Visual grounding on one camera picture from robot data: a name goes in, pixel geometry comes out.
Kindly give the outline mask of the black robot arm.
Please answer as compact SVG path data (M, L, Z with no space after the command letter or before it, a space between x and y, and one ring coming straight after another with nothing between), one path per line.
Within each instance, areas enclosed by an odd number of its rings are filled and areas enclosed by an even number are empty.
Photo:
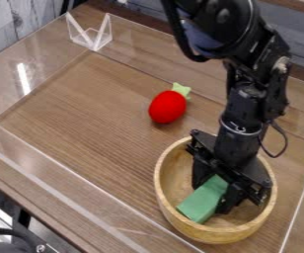
M261 17L256 0L161 0L174 39L195 62L223 61L227 104L218 135L190 132L186 151L193 156L191 187L213 177L227 183L214 212L226 214L242 201L261 205L273 187L257 165L266 151L262 140L289 105L286 81L290 48Z

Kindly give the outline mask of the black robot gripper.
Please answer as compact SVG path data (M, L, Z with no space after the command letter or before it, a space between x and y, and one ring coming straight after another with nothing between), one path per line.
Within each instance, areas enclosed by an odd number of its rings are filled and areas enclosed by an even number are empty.
M260 206L272 189L272 180L262 169L254 166L266 125L248 126L232 117L219 117L218 135L194 129L186 151L193 157L191 187L218 175L227 183L227 191L217 206L215 213L227 214L244 201Z

